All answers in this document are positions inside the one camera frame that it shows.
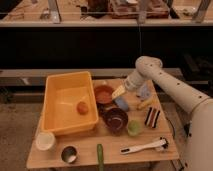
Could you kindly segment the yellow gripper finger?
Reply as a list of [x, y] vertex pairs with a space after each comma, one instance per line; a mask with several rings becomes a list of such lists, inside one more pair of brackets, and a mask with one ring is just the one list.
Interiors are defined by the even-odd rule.
[[123, 95], [126, 92], [125, 87], [123, 85], [120, 85], [113, 93], [112, 93], [112, 99], [116, 99], [117, 97]]

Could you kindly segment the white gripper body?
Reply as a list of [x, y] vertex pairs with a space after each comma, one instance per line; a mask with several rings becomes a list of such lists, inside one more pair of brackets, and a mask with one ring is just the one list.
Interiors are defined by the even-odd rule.
[[140, 88], [146, 78], [142, 76], [137, 70], [134, 70], [124, 81], [124, 87], [127, 91], [135, 91]]

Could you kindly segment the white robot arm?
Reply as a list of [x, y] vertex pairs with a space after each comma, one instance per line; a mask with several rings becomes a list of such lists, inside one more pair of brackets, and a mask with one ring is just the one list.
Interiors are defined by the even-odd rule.
[[166, 73], [162, 66], [158, 58], [139, 57], [135, 69], [113, 92], [112, 98], [137, 90], [146, 80], [153, 80], [191, 115], [184, 171], [213, 171], [213, 98]]

